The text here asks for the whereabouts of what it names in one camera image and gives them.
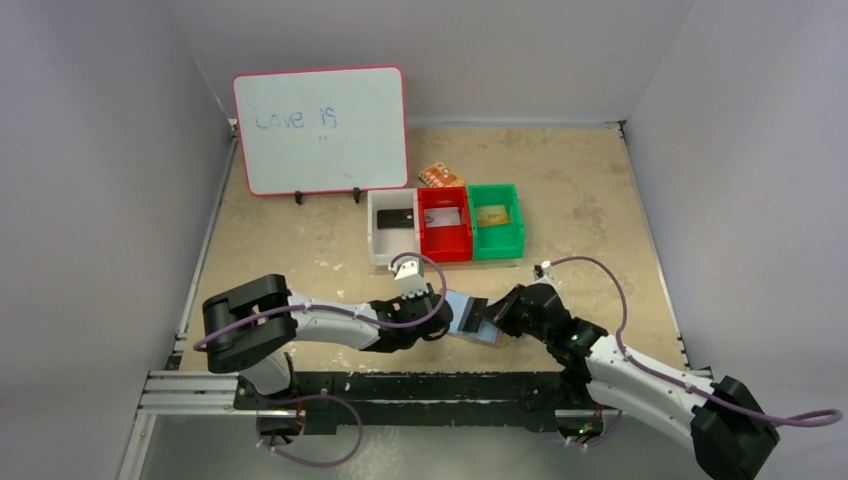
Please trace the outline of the green plastic bin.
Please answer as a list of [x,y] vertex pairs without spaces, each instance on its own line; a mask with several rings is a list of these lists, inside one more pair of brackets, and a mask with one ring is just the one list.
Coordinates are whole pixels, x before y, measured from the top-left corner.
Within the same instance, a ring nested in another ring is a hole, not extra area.
[[524,255],[525,226],[514,184],[466,188],[471,213],[474,260],[516,259]]

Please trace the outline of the black credit card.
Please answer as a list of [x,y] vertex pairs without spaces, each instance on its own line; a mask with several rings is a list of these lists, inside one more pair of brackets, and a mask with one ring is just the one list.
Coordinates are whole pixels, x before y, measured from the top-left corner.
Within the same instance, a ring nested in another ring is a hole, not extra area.
[[461,316],[458,330],[463,333],[478,333],[485,318],[487,298],[470,297]]
[[378,230],[413,229],[415,214],[412,209],[381,209],[376,212]]

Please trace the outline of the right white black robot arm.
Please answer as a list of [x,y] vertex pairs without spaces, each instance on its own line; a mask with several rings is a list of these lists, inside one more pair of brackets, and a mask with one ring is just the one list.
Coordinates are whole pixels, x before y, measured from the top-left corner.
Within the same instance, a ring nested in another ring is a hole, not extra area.
[[680,443],[712,479],[753,479],[780,436],[741,381],[715,382],[619,346],[603,327],[572,315],[547,283],[518,285],[486,308],[503,333],[529,335],[588,397]]

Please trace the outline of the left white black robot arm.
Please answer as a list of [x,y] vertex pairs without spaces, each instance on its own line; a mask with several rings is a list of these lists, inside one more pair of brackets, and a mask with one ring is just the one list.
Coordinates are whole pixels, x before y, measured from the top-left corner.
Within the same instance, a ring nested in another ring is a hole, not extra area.
[[215,374],[237,373],[254,392],[272,397],[295,383],[289,342],[337,344],[353,350],[394,353],[444,336],[453,311],[443,292],[422,291],[359,305],[323,304],[289,289],[269,274],[202,305],[204,337],[193,348]]

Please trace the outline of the white plastic bin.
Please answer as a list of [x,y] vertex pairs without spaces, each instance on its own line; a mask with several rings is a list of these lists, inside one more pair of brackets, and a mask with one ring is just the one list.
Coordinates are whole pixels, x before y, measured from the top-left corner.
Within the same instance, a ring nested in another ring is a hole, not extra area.
[[421,250],[418,190],[373,190],[367,195],[370,264],[385,267],[399,253]]

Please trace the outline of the red plastic bin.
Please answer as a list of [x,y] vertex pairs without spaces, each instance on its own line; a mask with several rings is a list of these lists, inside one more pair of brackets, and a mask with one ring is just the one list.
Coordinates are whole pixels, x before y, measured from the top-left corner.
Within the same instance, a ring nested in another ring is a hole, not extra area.
[[438,263],[472,260],[472,228],[465,187],[417,190],[420,252]]

